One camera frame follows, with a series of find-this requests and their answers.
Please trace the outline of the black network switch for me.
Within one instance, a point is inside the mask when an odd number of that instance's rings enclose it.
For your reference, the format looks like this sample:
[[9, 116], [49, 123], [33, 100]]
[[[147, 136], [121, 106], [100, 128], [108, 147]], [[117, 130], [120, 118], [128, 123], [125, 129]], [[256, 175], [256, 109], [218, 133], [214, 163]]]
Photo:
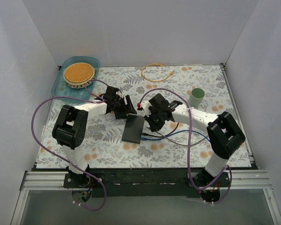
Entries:
[[129, 114], [126, 119], [122, 141], [140, 144], [145, 118], [135, 114]]

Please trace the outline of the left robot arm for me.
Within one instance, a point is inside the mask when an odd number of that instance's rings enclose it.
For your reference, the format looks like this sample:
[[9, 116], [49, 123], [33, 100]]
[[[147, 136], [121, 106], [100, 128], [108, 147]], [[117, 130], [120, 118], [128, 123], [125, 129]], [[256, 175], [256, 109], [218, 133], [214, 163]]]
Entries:
[[88, 163], [84, 158], [81, 144], [84, 141], [87, 122], [96, 116], [113, 112], [115, 118], [126, 119], [128, 114], [136, 114], [129, 95], [123, 96], [118, 88], [108, 86], [106, 92], [91, 103], [78, 106], [62, 106], [52, 136], [62, 146], [69, 162], [67, 171], [70, 179], [79, 187], [90, 183], [90, 175], [84, 171]]

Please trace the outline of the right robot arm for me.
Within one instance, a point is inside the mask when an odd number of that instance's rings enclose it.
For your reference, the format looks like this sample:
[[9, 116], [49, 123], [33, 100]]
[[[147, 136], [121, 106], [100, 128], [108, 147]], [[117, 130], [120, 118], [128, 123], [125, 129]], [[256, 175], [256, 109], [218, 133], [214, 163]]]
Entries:
[[173, 121], [208, 135], [213, 154], [202, 171], [202, 179], [207, 186], [213, 186], [220, 180], [228, 160], [245, 142], [244, 133], [229, 112], [213, 114], [191, 109], [181, 101], [170, 103], [161, 94], [149, 101], [141, 101], [138, 109], [152, 132], [159, 131], [166, 121]]

